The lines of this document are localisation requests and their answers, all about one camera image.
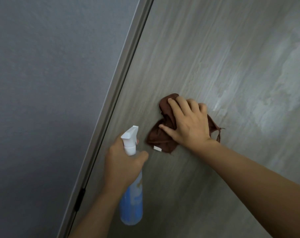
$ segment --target white cloth tag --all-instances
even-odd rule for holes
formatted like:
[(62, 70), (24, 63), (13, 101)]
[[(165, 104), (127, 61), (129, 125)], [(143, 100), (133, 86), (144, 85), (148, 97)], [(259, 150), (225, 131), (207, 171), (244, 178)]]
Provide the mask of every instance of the white cloth tag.
[(161, 149), (161, 148), (159, 148), (159, 147), (153, 146), (153, 148), (154, 148), (155, 150), (157, 150), (157, 151), (160, 151), (160, 152), (162, 152), (162, 149)]

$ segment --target cloth fold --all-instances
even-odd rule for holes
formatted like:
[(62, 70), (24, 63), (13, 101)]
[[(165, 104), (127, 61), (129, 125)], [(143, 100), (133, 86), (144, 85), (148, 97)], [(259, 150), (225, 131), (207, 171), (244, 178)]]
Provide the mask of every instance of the cloth fold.
[[(164, 124), (165, 126), (176, 129), (176, 120), (173, 114), (173, 110), (168, 103), (168, 99), (176, 99), (176, 97), (179, 96), (178, 94), (170, 94), (163, 99), (160, 100), (159, 107), (161, 110), (161, 114), (163, 116), (163, 119), (159, 120), (153, 128), (150, 130), (146, 143), (150, 146), (157, 146), (162, 149), (163, 152), (171, 153), (175, 148), (178, 146), (178, 143), (174, 141), (166, 132), (164, 132), (162, 129), (159, 128), (160, 124)], [(215, 122), (212, 120), (212, 118), (207, 115), (208, 119), (208, 127), (209, 127), (209, 133), (211, 135), (212, 132), (215, 132), (218, 130), (218, 136), (217, 141), (220, 142), (220, 130), (222, 128), (218, 127)]]

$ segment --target spray bottle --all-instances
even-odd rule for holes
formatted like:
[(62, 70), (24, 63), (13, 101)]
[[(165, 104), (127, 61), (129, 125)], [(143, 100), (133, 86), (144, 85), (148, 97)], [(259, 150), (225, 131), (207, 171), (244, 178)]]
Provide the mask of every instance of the spray bottle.
[[(135, 158), (139, 151), (136, 151), (138, 126), (132, 126), (122, 136), (124, 150), (127, 155)], [(128, 187), (120, 200), (120, 219), (126, 225), (137, 224), (143, 214), (142, 206), (142, 171), (137, 179)]]

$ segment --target door hinge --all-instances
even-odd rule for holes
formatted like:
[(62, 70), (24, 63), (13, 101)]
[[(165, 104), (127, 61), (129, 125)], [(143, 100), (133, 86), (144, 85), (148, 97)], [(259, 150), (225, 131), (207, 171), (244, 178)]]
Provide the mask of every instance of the door hinge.
[(76, 203), (74, 205), (74, 210), (77, 212), (80, 209), (80, 205), (82, 204), (86, 189), (82, 188), (77, 196)]

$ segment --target person's left hand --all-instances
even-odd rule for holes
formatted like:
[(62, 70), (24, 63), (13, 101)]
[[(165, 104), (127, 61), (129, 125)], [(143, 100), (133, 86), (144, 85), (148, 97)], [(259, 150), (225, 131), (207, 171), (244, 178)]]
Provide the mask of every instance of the person's left hand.
[(128, 186), (138, 177), (149, 154), (142, 151), (136, 158), (128, 156), (124, 151), (124, 144), (120, 136), (106, 153), (104, 188), (123, 195)]

